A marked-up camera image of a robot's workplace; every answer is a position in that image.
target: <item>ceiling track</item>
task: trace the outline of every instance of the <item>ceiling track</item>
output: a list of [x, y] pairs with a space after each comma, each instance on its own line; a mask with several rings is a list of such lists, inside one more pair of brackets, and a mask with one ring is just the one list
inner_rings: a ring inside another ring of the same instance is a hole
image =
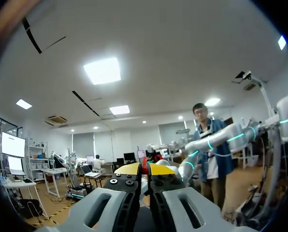
[[[33, 46], [35, 47], [36, 51], [39, 53], [39, 54], [42, 54], [42, 50], [40, 49], [40, 47], [38, 46], [36, 40], [34, 39], [33, 35], [32, 35], [32, 32], [31, 32], [31, 29], [30, 29], [30, 24], [27, 20], [26, 17], [23, 18], [22, 20], [22, 24], [23, 24], [23, 27], [24, 29], [26, 30], [26, 33], [28, 35], [28, 38], [31, 40]], [[47, 48], [45, 48], [44, 51], [46, 51], [48, 48], [50, 48], [51, 46], [55, 45], [57, 42], [60, 42], [61, 40], [65, 39], [66, 36], [62, 37], [61, 39], [55, 41], [53, 44], [51, 44], [50, 46], [48, 46]]]
[[85, 102], [85, 100], [83, 100], [82, 97], [81, 97], [75, 90], [73, 90], [72, 93], [73, 93], [82, 103], [84, 103], [84, 105], [85, 105], [89, 110], [91, 110], [91, 111], [94, 112], [97, 116], [100, 117], [100, 115], [99, 115], [95, 110], [93, 110], [93, 109], [91, 108], [91, 106], [89, 106], [89, 105]]

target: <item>red object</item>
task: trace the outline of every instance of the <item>red object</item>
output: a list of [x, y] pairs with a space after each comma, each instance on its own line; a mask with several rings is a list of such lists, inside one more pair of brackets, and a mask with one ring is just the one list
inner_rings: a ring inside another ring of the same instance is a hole
[[142, 174], [148, 174], [147, 157], [143, 158]]
[[163, 158], [161, 154], [158, 154], [158, 155], [155, 155], [153, 159], [154, 159], [154, 162], [158, 162], [159, 160], [162, 160]]

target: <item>square ceiling light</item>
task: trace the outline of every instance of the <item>square ceiling light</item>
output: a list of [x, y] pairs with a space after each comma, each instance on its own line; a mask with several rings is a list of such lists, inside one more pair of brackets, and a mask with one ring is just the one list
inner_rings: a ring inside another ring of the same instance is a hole
[[128, 105], [110, 107], [109, 109], [113, 115], [123, 115], [123, 114], [130, 113], [130, 109]]
[[17, 101], [16, 103], [18, 106], [21, 106], [23, 109], [27, 110], [29, 108], [32, 107], [32, 105], [28, 104], [26, 101], [20, 99], [19, 101]]
[[209, 99], [208, 101], [206, 101], [206, 102], [204, 103], [204, 105], [206, 105], [206, 106], [214, 106], [214, 105], [216, 105], [218, 102], [220, 102], [220, 99], [219, 99], [219, 98], [211, 98], [211, 99]]
[[283, 36], [280, 36], [279, 40], [278, 40], [278, 45], [280, 50], [283, 50], [284, 47], [286, 46], [287, 42], [285, 40], [285, 38]]
[[84, 65], [84, 69], [94, 85], [120, 81], [120, 68], [117, 58], [103, 59]]

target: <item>ceiling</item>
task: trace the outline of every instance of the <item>ceiling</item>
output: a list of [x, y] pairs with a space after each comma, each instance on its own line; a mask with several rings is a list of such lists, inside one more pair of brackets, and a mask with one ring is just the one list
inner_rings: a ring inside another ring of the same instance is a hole
[[[192, 118], [192, 106], [211, 97], [227, 109], [249, 94], [247, 83], [231, 83], [240, 71], [269, 81], [288, 58], [280, 34], [248, 1], [45, 0], [27, 21], [42, 53], [19, 25], [0, 61], [0, 112], [22, 120], [62, 116], [70, 125], [62, 132]], [[94, 86], [83, 65], [110, 57], [121, 81]], [[18, 107], [19, 99], [33, 107]], [[126, 104], [130, 114], [109, 115], [109, 107]]]

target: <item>shelf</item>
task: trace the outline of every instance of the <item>shelf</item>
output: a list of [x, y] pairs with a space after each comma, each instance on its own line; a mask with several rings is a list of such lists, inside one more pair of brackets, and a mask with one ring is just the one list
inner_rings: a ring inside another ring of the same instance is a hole
[[41, 180], [44, 180], [44, 178], [41, 178], [41, 179], [36, 178], [34, 181], [41, 181]]
[[44, 147], [43, 146], [30, 146], [30, 148], [36, 148], [36, 149], [44, 149]]
[[35, 169], [31, 169], [31, 171], [42, 171], [44, 169], [48, 169], [48, 168], [35, 168]]
[[48, 160], [48, 158], [45, 158], [45, 159], [30, 158], [30, 160]]

